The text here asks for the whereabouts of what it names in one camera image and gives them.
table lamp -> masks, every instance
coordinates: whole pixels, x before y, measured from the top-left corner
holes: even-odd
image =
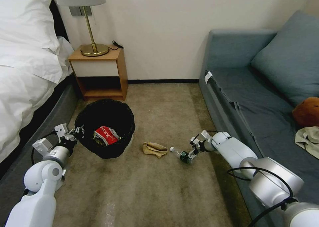
[[[62,6],[83,6],[86,24],[89,29],[92,44],[83,45],[81,47],[81,53],[84,56],[100,56],[104,55],[109,51],[109,47],[105,44],[96,44],[93,39],[92,30],[87,17],[85,6],[95,6],[105,3],[105,0],[56,0],[58,5]]]

blue throw pillow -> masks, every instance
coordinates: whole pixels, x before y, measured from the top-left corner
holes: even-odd
[[[319,97],[319,18],[295,12],[252,60],[294,106]]]

nightstand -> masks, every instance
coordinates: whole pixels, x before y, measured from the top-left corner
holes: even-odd
[[[110,49],[107,54],[97,57],[83,56],[80,49],[74,51],[69,61],[83,99],[125,100],[128,84],[123,49]]]

brass lamp base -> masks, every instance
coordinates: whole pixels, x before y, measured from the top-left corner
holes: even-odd
[[[105,44],[96,44],[96,52],[93,50],[91,44],[83,45],[81,47],[81,53],[84,56],[101,56],[109,52],[109,47]]]

plastic bottle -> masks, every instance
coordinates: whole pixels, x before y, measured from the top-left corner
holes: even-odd
[[[169,150],[173,152],[175,156],[181,159],[182,162],[185,162],[190,165],[193,163],[193,159],[190,159],[188,157],[188,153],[186,151],[179,151],[175,149],[175,147],[171,147]]]

